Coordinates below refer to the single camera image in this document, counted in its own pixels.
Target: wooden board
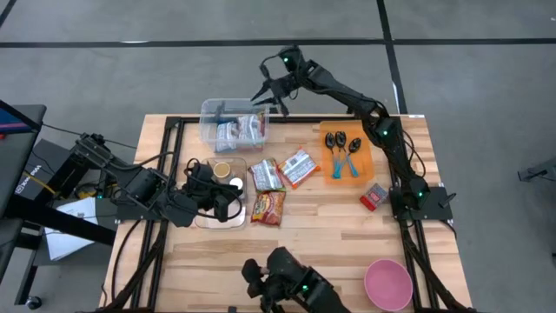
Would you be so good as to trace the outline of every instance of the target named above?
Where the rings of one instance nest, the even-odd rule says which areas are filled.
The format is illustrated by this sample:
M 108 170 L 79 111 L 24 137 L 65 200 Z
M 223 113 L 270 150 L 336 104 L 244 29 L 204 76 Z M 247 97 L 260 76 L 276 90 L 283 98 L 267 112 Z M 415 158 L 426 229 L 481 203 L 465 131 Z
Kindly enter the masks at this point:
M 159 153 L 166 115 L 147 115 L 136 152 L 136 163 Z M 427 181 L 440 182 L 433 146 L 424 117 L 401 117 L 404 130 L 415 142 L 427 166 Z M 170 139 L 173 147 L 175 134 Z M 182 173 L 191 157 L 213 157 L 209 147 L 200 142 L 197 124 L 187 124 L 182 145 L 178 183 L 185 183 Z M 321 161 L 319 124 L 272 124 L 269 140 L 262 153 L 242 154 L 248 165 L 264 157 L 279 162 L 291 156 L 302 145 L 318 163 Z M 375 212 L 359 203 L 359 196 L 374 183 L 389 188 L 390 174 L 387 159 L 380 149 L 371 147 L 375 176 L 362 186 L 329 186 L 322 172 L 317 172 L 297 190 L 288 186 L 284 216 L 280 228 L 248 223 L 242 230 L 215 231 L 169 227 L 162 278 L 156 311 L 225 312 L 228 306 L 240 312 L 259 312 L 259 299 L 250 299 L 247 283 L 241 274 L 245 260 L 254 258 L 264 264 L 268 254 L 278 246 L 286 246 L 302 263 L 311 265 L 326 277 L 352 312 L 381 312 L 367 298 L 362 278 L 367 266 L 387 257 L 405 265 L 397 222 L 391 217 L 389 203 Z M 156 167 L 156 162 L 149 164 Z M 419 162 L 412 166 L 419 171 Z M 255 199 L 252 181 L 248 184 L 248 219 Z M 110 293 L 112 270 L 116 252 L 132 222 L 119 226 L 110 260 L 105 287 Z M 467 284 L 461 267 L 453 233 L 435 221 L 423 223 L 428 251 L 436 274 L 464 305 L 471 305 Z M 141 248 L 144 222 L 135 229 L 123 249 L 116 275 L 116 289 L 120 290 L 135 271 Z M 422 274 L 418 280 L 423 305 L 428 305 Z M 150 285 L 147 273 L 141 304 L 145 305 Z M 285 303 L 288 312 L 302 311 L 292 303 Z

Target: yellow cable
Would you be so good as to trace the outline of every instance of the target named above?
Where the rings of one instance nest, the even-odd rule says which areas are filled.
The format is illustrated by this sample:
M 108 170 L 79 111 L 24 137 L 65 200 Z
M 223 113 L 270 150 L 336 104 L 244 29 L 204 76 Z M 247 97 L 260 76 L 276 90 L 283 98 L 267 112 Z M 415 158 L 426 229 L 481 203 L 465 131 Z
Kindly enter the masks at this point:
M 40 179 L 38 179 L 38 178 L 32 176 L 27 170 L 24 170 L 24 171 L 23 171 L 23 174 L 24 174 L 25 176 L 27 176 L 27 177 L 28 177 L 30 180 L 32 180 L 33 182 L 40 184 L 41 186 L 43 186 L 43 188 L 45 188 L 46 190 L 50 191 L 50 192 L 52 193 L 52 195 L 55 195 L 55 194 L 56 194 L 56 192 L 55 192 L 49 185 L 47 185 L 46 183 L 43 183 L 43 181 L 41 181 Z

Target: snack package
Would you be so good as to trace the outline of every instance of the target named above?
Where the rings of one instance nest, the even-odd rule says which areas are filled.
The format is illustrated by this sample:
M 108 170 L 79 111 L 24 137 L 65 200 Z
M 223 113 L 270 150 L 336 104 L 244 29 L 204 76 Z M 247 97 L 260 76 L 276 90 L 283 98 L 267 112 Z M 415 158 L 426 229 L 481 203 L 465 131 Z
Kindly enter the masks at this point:
M 304 149 L 300 148 L 292 157 L 280 163 L 278 169 L 292 184 L 292 187 L 296 189 L 313 172 L 321 170 L 321 167 L 313 161 Z
M 273 158 L 262 160 L 260 163 L 251 166 L 249 171 L 253 174 L 257 191 L 286 191 L 278 175 L 276 161 Z
M 285 198 L 286 192 L 283 191 L 268 191 L 257 195 L 251 222 L 280 226 Z
M 221 123 L 216 127 L 215 152 L 229 152 L 237 148 L 235 140 L 238 137 L 237 123 Z
M 253 144 L 259 143 L 262 139 L 262 122 L 256 114 L 237 117 L 240 124 L 239 138 Z

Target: table leg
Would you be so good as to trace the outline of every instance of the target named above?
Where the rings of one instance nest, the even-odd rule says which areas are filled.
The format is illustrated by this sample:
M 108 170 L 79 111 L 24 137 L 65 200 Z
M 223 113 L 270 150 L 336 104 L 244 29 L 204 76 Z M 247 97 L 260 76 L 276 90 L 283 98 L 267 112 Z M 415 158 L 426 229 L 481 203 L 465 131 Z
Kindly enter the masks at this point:
M 116 238 L 116 232 L 113 230 L 35 203 L 19 195 L 11 197 L 6 215 L 21 218 L 43 227 L 59 230 L 62 233 L 89 239 L 97 243 L 112 245 Z

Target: white paper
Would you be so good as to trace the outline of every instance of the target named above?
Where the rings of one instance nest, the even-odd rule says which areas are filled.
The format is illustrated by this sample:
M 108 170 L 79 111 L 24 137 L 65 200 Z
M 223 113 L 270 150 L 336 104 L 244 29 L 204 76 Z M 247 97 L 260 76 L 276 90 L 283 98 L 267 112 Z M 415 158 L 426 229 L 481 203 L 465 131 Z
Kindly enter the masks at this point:
M 70 214 L 76 217 L 87 217 L 85 220 L 98 225 L 96 220 L 95 198 L 88 197 L 73 203 L 68 203 L 57 208 L 62 213 Z M 46 234 L 57 232 L 57 230 L 45 229 Z M 72 254 L 73 252 L 86 247 L 93 242 L 77 236 L 67 234 L 49 234 L 46 236 L 49 245 L 50 260 L 57 261 L 61 258 Z

